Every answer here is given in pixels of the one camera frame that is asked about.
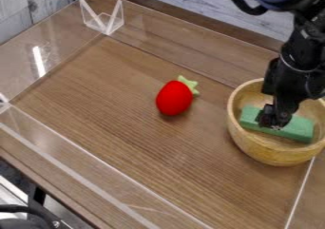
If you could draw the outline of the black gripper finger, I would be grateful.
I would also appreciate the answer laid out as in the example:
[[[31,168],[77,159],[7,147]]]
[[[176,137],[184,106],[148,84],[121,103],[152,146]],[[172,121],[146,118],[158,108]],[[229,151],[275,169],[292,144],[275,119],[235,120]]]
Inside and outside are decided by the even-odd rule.
[[[273,105],[267,104],[264,108],[260,111],[260,114],[257,116],[257,122],[260,124],[260,127],[271,127],[273,126],[275,122],[275,108]]]
[[[275,114],[275,122],[273,122],[273,125],[277,127],[277,128],[284,128],[290,122],[292,120],[292,114],[290,112],[277,112]]]

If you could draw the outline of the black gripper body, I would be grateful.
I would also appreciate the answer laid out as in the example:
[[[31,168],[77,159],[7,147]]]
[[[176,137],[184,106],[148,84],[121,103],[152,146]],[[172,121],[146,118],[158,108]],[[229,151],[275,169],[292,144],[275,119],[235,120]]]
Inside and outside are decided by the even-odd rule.
[[[296,29],[272,60],[263,93],[273,96],[277,116],[290,116],[306,100],[325,97],[325,40]]]

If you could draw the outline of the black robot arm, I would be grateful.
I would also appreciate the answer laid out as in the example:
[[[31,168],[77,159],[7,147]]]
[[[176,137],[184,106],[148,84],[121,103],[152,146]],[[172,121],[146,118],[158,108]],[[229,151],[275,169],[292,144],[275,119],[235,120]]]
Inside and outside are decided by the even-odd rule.
[[[255,16],[271,10],[294,15],[292,34],[264,76],[263,93],[273,102],[257,117],[260,126],[283,128],[304,101],[325,97],[325,0],[257,0],[256,7],[232,1]]]

